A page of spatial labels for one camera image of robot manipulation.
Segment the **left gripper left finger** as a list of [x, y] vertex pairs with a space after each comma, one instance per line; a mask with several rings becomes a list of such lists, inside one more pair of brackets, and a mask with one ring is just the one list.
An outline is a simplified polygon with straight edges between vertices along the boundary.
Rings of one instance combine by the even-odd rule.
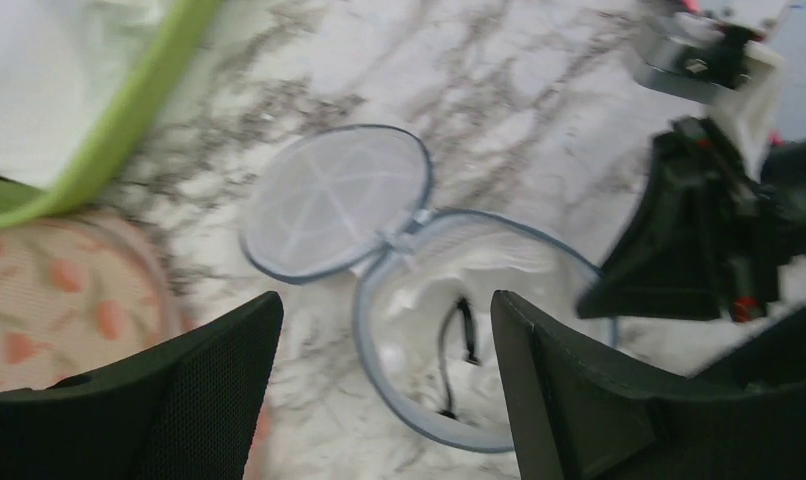
[[267, 292], [133, 356], [0, 392], [0, 479], [239, 479], [284, 317]]

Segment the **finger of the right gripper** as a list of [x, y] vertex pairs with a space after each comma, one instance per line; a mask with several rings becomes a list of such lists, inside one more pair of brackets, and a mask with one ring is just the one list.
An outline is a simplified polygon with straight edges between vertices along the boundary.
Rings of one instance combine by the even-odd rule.
[[652, 141], [635, 213], [579, 296], [582, 319], [741, 319], [740, 157], [715, 129], [673, 129]]

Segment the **white mesh laundry bag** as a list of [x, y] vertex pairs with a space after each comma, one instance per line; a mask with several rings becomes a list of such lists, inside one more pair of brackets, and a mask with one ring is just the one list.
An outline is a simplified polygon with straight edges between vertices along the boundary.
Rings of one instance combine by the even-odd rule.
[[351, 337], [386, 407], [437, 443], [509, 452], [509, 423], [497, 432], [475, 428], [449, 413], [429, 413], [394, 388], [369, 320], [372, 301], [395, 270], [449, 253], [503, 253], [533, 244], [557, 249], [594, 273], [575, 296], [599, 270], [561, 238], [505, 216], [429, 209], [433, 177], [423, 142], [398, 127], [356, 124], [303, 138], [276, 154], [253, 187], [239, 230], [241, 250], [256, 269], [291, 285], [347, 274], [355, 284]]

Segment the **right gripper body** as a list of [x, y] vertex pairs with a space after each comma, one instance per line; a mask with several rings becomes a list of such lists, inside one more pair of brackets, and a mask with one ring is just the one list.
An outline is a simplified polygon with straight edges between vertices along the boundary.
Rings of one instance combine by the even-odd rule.
[[737, 323], [764, 317], [780, 298], [780, 267], [806, 255], [806, 139], [770, 145], [753, 179], [714, 122], [685, 118], [673, 132], [686, 171], [671, 183], [686, 200], [712, 309]]

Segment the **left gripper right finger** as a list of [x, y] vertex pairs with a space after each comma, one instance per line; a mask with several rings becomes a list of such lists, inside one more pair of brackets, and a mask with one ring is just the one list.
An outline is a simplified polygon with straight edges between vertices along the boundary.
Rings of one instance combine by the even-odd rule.
[[692, 377], [498, 291], [491, 319], [525, 479], [806, 479], [806, 304]]

